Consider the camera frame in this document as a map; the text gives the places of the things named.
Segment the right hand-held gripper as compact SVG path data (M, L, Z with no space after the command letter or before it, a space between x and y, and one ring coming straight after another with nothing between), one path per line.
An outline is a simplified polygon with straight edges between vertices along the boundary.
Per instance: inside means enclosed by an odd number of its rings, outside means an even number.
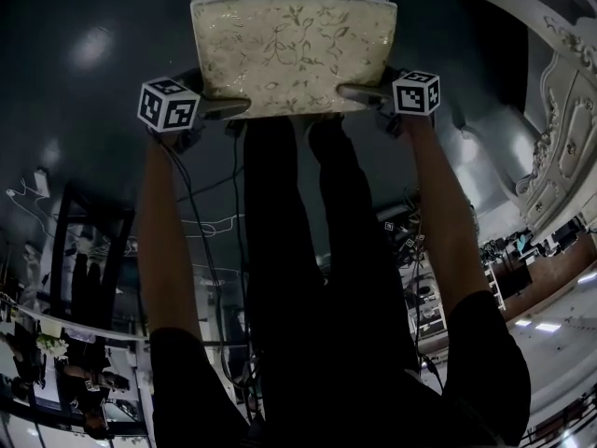
M440 78L421 70L386 66L386 88L341 84L338 95L362 105L379 105L378 123L386 135L398 136L405 115L431 117L440 106Z

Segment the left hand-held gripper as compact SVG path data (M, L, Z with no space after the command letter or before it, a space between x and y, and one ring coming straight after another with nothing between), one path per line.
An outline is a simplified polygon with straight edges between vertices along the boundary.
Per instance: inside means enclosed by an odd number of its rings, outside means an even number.
M199 67L172 78L159 77L141 86L137 118L156 136L174 134L175 152L186 152L200 138L195 128L198 114L202 119L230 119L250 107L247 99L201 98L203 78Z

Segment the cream floral upholstered stool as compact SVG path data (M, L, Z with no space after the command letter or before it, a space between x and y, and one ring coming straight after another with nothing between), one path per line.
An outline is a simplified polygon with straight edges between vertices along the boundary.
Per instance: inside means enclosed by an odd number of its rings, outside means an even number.
M202 92L245 119L348 113L340 85L376 87L393 46L389 0L191 0Z

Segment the white ornate dressing table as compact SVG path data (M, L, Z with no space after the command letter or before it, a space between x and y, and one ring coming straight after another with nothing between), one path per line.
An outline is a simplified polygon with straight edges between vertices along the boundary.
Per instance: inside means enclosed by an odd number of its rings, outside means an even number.
M597 0L571 0L584 11L570 21L540 0L484 0L539 36L553 54L540 78L546 124L534 143L532 170L507 174L488 140L462 124L489 158L499 185L521 213L537 245L581 216L597 230Z

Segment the person's right forearm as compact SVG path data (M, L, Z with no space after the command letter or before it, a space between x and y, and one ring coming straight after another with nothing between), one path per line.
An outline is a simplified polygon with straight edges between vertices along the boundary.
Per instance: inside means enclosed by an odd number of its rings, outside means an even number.
M489 289L474 218L430 119L407 115L401 127L414 154L426 251L444 313L451 315L465 298Z

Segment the person's left forearm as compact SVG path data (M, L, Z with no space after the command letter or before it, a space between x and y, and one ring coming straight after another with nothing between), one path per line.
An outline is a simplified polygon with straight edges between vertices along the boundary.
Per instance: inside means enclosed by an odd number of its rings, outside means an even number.
M138 267L150 331L181 329L201 337L194 274L174 194L171 158L150 137L138 209Z

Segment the person's black clothed body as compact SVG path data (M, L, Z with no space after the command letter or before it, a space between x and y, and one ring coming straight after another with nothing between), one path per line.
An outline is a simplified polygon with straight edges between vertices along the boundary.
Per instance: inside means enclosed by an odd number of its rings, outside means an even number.
M490 290L445 315L446 384L425 385L407 305L369 185L341 124L308 140L320 166L331 271L316 262L286 117L244 136L245 305L265 422L253 432L201 337L149 331L157 448L506 448L530 417L526 361Z

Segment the white flower bunch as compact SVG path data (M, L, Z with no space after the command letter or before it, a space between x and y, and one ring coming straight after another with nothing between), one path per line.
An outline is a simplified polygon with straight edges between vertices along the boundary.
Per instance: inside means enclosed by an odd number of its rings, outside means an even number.
M68 342L47 334L40 334L36 338L36 347L46 357L59 360L67 359Z

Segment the black metal frame stand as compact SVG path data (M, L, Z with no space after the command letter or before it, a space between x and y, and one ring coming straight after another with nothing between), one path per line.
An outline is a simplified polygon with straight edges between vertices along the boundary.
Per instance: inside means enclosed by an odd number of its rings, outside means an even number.
M66 315L67 302L62 298L62 267L67 247L66 236L71 224L91 225L107 238L108 250L102 289L106 290L107 295L104 308L108 310L109 315L112 314L120 269L127 251L134 216L135 211L132 208L101 202L98 198L85 195L72 182L65 186L49 273L49 313L52 316L63 318Z

